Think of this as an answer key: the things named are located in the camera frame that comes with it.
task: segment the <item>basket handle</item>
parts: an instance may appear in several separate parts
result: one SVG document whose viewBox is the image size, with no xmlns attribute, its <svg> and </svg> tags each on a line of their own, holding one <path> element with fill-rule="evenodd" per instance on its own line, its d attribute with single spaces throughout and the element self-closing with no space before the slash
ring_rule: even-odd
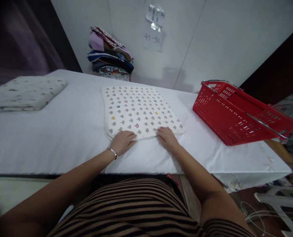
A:
<svg viewBox="0 0 293 237">
<path fill-rule="evenodd" d="M 224 82 L 227 82 L 227 83 L 233 85 L 235 88 L 237 88 L 237 89 L 239 89 L 241 91 L 244 91 L 242 88 L 237 87 L 236 85 L 234 85 L 231 82 L 228 82 L 226 80 L 208 80 L 208 81 L 202 81 L 201 83 L 204 84 L 205 86 L 209 87 L 209 89 L 213 90 L 215 93 L 218 93 L 216 90 L 212 89 L 210 86 L 208 86 L 207 84 L 203 83 L 203 82 L 214 82 L 214 81 L 217 81 L 217 82 L 224 81 Z"/>
<path fill-rule="evenodd" d="M 269 130 L 271 130 L 272 132 L 276 133 L 277 135 L 279 135 L 280 137 L 282 137 L 285 140 L 288 140 L 288 137 L 285 137 L 284 135 L 281 135 L 279 132 L 275 131 L 274 129 L 272 129 L 270 126 L 264 124 L 263 122 L 261 122 L 260 120 L 258 120 L 257 118 L 253 117 L 252 115 L 250 115 L 249 113 L 246 113 L 246 115 L 250 116 L 252 119 L 254 119 L 255 121 L 259 122 L 261 125 L 267 127 Z"/>
</svg>

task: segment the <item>paper note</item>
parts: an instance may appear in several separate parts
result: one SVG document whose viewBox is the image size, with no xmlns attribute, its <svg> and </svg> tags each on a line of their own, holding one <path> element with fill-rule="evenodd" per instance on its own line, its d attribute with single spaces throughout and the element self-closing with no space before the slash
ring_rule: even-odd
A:
<svg viewBox="0 0 293 237">
<path fill-rule="evenodd" d="M 163 26 L 165 18 L 164 10 L 154 5 L 149 5 L 146 10 L 146 19 L 158 26 Z"/>
<path fill-rule="evenodd" d="M 152 29 L 150 24 L 147 24 L 140 38 L 143 48 L 161 52 L 163 36 L 164 31 L 158 32 L 158 30 Z"/>
</svg>

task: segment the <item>brown striped shirt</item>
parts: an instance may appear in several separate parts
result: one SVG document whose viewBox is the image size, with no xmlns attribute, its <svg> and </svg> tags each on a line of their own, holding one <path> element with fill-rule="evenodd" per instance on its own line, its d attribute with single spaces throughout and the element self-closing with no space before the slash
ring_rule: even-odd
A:
<svg viewBox="0 0 293 237">
<path fill-rule="evenodd" d="M 233 222 L 201 227 L 172 189 L 157 179 L 104 186 L 78 204 L 48 236 L 252 236 Z"/>
</svg>

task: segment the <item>cable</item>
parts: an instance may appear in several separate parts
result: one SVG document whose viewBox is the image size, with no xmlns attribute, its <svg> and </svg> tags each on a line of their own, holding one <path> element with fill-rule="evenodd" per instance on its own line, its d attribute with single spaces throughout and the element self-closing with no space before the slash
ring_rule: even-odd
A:
<svg viewBox="0 0 293 237">
<path fill-rule="evenodd" d="M 255 212 L 253 212 L 253 213 L 251 213 L 251 214 L 248 215 L 246 209 L 242 206 L 243 203 L 245 203 L 245 204 L 247 204 L 248 206 L 250 206 Z M 291 221 L 292 221 L 292 219 L 293 219 L 293 218 L 290 218 L 290 217 L 279 216 L 279 215 L 276 216 L 276 215 L 269 215 L 269 214 L 259 214 L 260 212 L 270 212 L 270 213 L 277 213 L 277 214 L 278 214 L 278 213 L 293 213 L 293 212 L 284 212 L 284 211 L 278 211 L 278 212 L 276 212 L 276 211 L 266 211 L 266 210 L 256 211 L 256 210 L 255 210 L 250 204 L 248 204 L 247 202 L 244 202 L 244 201 L 242 201 L 242 202 L 240 203 L 240 206 L 241 206 L 241 210 L 242 210 L 242 212 L 243 212 L 244 215 L 246 216 L 245 221 L 249 220 L 253 225 L 255 225 L 257 228 L 259 228 L 261 231 L 263 231 L 262 236 L 265 236 L 265 234 L 268 234 L 268 235 L 270 235 L 270 236 L 276 237 L 276 236 L 274 236 L 274 235 L 272 235 L 272 234 L 266 232 L 265 225 L 264 225 L 264 222 L 263 222 L 263 220 L 262 220 L 262 216 L 271 216 L 271 217 L 279 217 L 279 218 L 288 218 L 288 219 L 290 219 Z M 251 220 L 251 218 L 256 217 L 256 216 L 259 217 L 260 221 L 262 222 L 262 225 L 263 225 L 263 228 L 264 228 L 264 229 L 261 229 L 259 226 L 257 226 L 257 225 Z"/>
<path fill-rule="evenodd" d="M 255 224 L 255 223 L 249 218 L 249 216 L 248 216 L 248 212 L 247 212 L 247 211 L 245 210 L 245 208 L 243 208 L 243 206 L 242 206 L 243 203 L 249 205 L 249 206 L 250 206 L 250 207 L 251 207 L 256 213 L 257 213 L 257 211 L 254 209 L 254 207 L 252 207 L 252 206 L 251 206 L 250 204 L 248 204 L 247 202 L 244 202 L 244 201 L 240 202 L 240 206 L 241 206 L 241 210 L 242 210 L 242 212 L 244 213 L 244 215 L 246 215 L 246 217 L 249 219 L 249 221 L 250 221 L 253 225 L 255 225 L 257 228 L 259 228 L 261 231 L 263 231 L 262 236 L 265 236 L 265 234 L 268 234 L 268 235 L 270 235 L 270 236 L 272 236 L 272 237 L 276 237 L 276 236 L 274 236 L 274 235 L 272 235 L 272 234 L 266 232 L 264 222 L 263 222 L 262 218 L 259 216 L 258 213 L 257 213 L 257 215 L 260 217 L 260 220 L 261 220 L 262 225 L 263 225 L 263 229 L 261 229 L 260 227 L 258 227 L 258 225 L 256 225 L 256 224 Z"/>
<path fill-rule="evenodd" d="M 284 211 L 267 211 L 267 210 L 263 210 L 263 211 L 257 211 L 257 212 L 253 212 L 251 214 L 249 214 L 249 217 L 251 217 L 254 214 L 260 213 L 260 212 L 270 212 L 270 213 L 291 213 L 293 214 L 293 212 L 284 212 Z"/>
<path fill-rule="evenodd" d="M 289 219 L 293 219 L 293 217 L 285 217 L 285 216 L 275 216 L 275 215 L 269 215 L 269 214 L 260 214 L 260 215 L 253 215 L 253 216 L 249 216 L 249 218 L 253 218 L 253 217 L 256 217 L 256 216 L 272 216 L 272 217 L 282 217 L 282 218 L 289 218 Z"/>
<path fill-rule="evenodd" d="M 253 217 L 256 217 L 256 216 L 260 216 L 260 217 L 262 217 L 262 216 L 270 216 L 270 217 L 278 217 L 278 218 L 288 218 L 288 219 L 290 219 L 291 221 L 293 220 L 293 217 L 275 216 L 275 215 L 266 215 L 266 214 L 253 215 L 253 216 L 250 217 L 250 218 L 253 218 Z"/>
</svg>

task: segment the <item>red basket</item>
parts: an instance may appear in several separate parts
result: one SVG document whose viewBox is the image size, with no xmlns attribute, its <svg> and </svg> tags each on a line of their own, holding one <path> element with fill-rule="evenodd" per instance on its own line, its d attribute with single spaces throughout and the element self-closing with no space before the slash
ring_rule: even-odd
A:
<svg viewBox="0 0 293 237">
<path fill-rule="evenodd" d="M 203 81 L 193 110 L 229 146 L 265 139 L 287 141 L 293 119 L 227 81 Z"/>
</svg>

